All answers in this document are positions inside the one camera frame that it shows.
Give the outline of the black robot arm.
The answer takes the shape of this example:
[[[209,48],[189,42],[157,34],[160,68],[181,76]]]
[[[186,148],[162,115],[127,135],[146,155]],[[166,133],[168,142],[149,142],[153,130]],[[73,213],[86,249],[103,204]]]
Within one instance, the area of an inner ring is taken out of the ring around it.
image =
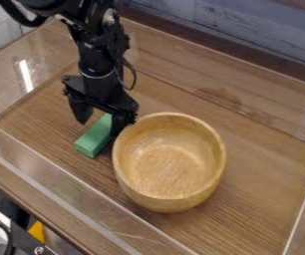
[[[82,124],[101,110],[111,116],[110,135],[118,135],[135,122],[140,105],[129,95],[135,84],[123,80],[123,70],[134,67],[125,58],[130,37],[114,0],[0,0],[0,6],[26,27],[49,18],[66,25],[78,49],[79,74],[62,78],[74,118]]]

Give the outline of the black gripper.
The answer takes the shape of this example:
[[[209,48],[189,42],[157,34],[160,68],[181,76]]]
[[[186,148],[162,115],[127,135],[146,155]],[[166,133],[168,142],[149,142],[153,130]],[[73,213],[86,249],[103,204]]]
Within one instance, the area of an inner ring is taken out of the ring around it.
[[[66,75],[62,77],[65,96],[77,122],[83,125],[93,109],[111,114],[110,136],[115,137],[135,122],[138,103],[125,91],[122,71],[111,70],[103,76]]]

